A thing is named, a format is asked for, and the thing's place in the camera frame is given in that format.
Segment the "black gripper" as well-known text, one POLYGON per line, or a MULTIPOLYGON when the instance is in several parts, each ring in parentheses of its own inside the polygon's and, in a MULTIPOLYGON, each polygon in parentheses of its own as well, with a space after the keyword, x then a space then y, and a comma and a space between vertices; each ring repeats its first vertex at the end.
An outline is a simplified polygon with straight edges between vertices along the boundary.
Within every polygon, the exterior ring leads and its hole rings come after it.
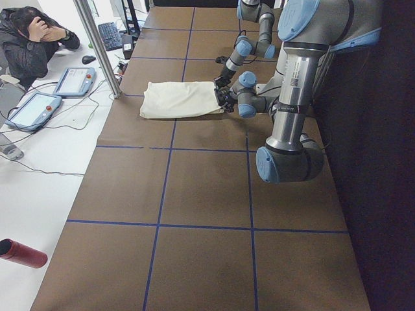
POLYGON ((228 88, 216 87, 214 92, 218 106, 223 108, 227 113, 233 113, 233 107, 237 101, 231 96, 230 90, 228 88))
POLYGON ((214 78, 214 83, 217 88, 226 87, 231 82, 231 79, 233 78, 233 71, 228 69, 226 62, 228 61, 228 57, 225 56, 218 56, 215 59, 216 63, 222 64, 223 68, 220 72, 220 75, 216 78, 214 78))

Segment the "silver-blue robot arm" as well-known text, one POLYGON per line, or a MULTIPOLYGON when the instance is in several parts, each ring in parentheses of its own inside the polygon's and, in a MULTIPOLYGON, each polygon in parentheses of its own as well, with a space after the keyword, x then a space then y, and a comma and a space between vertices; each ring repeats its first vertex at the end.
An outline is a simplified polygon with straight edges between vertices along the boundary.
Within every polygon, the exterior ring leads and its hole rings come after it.
POLYGON ((236 39, 214 80, 219 106, 243 118, 267 112, 273 130, 255 162, 268 183, 308 181, 322 170, 321 148, 303 124, 329 57, 375 45, 382 1, 288 1, 279 17, 261 1, 239 1, 237 16, 259 24, 259 38, 236 39))
POLYGON ((247 35, 238 35, 233 52, 224 61, 220 75, 214 79, 217 88, 230 84, 231 79, 249 55, 271 59, 276 52, 276 46, 272 44, 272 30, 275 22, 272 8, 262 1, 238 1, 237 17, 240 21, 258 24, 258 37, 252 40, 247 35))

